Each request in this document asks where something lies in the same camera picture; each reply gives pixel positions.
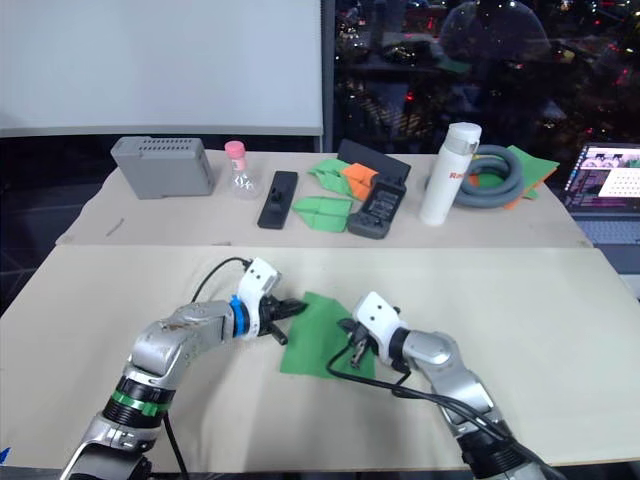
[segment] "blue ring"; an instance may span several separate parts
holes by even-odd
[[[235,295],[231,295],[231,302],[229,303],[233,309],[233,313],[236,317],[236,333],[234,337],[244,335],[244,313],[242,313],[242,301]]]

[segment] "table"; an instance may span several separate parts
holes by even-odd
[[[256,222],[266,194],[237,200],[227,180],[224,152],[207,151],[216,176],[211,196],[138,200],[117,169],[82,210],[57,244],[70,245],[250,245],[273,247],[591,247],[551,191],[541,185],[537,200],[522,200],[514,210],[455,206],[444,225],[428,227],[418,219],[423,186],[435,155],[396,155],[412,165],[407,194],[384,240],[350,233],[318,232],[290,212],[284,230],[264,230]],[[250,152],[248,161],[263,172],[266,188],[275,170],[299,172],[294,201],[309,195],[337,196],[306,171],[331,154]]]
[[[7,464],[61,467],[136,335],[230,255],[278,268],[280,297],[312,290],[351,309],[376,290],[411,327],[451,334],[517,437],[549,462],[639,456],[640,307],[596,249],[59,246],[0,321]],[[226,267],[204,297],[229,298],[239,275]],[[172,406],[192,471],[462,466],[435,407],[280,374],[282,353],[262,337],[195,362]],[[381,366],[377,375],[396,376]],[[164,436],[150,458],[157,471],[176,470]]]

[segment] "laptop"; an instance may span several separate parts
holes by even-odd
[[[620,274],[640,274],[640,145],[588,143],[563,203]]]

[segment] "green paper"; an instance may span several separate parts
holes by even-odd
[[[293,210],[304,223],[314,230],[343,232],[351,212],[352,200],[330,197],[304,197],[293,205]]]
[[[327,362],[347,344],[347,334],[338,321],[351,315],[332,298],[312,292],[304,294],[307,308],[293,320],[289,330],[289,343],[280,363],[280,372],[335,378],[327,372]],[[374,356],[368,351],[362,357],[360,369],[350,364],[347,352],[334,365],[340,372],[375,378]]]
[[[347,177],[342,174],[342,170],[347,168],[349,164],[338,160],[337,158],[327,158],[315,165],[309,173],[315,176],[320,185],[332,192],[341,193],[342,195],[351,195],[351,187]]]
[[[478,175],[478,185],[481,187],[497,187],[504,180],[494,173],[481,173]],[[530,189],[527,193],[523,195],[524,198],[528,198],[529,200],[535,200],[538,198],[538,192],[535,189]]]
[[[522,174],[524,176],[524,191],[523,196],[525,198],[535,199],[538,197],[538,193],[533,189],[533,186],[541,179],[546,178],[551,172],[553,172],[558,165],[558,162],[552,162],[551,160],[544,160],[529,155],[527,152],[520,150],[518,147],[511,145],[507,148],[513,152],[516,157],[522,163]],[[502,178],[492,173],[481,173],[478,175],[478,185],[481,187],[495,187],[502,183]]]
[[[538,192],[536,192],[533,188],[523,195],[524,198],[528,198],[529,200],[535,200],[539,196],[540,195],[538,195]]]

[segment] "floor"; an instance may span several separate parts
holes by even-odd
[[[224,139],[207,139],[207,148],[222,148]],[[24,142],[7,145],[0,140],[2,158],[2,189],[0,190],[0,287],[1,311],[10,305],[38,266],[53,249],[56,239],[80,214],[82,206],[94,196],[106,175],[115,167],[108,155],[113,139],[82,138],[78,147],[74,141],[56,138],[26,148]],[[305,141],[272,139],[252,140],[254,150],[311,151]],[[65,175],[34,177],[34,165],[49,159]],[[562,469],[569,480],[639,480],[640,463],[619,463],[567,467]],[[59,471],[2,467],[3,479],[53,479]],[[253,480],[470,480],[468,472],[376,472],[334,474],[268,474],[268,475],[203,475],[202,479]],[[159,478],[177,478],[162,475]]]

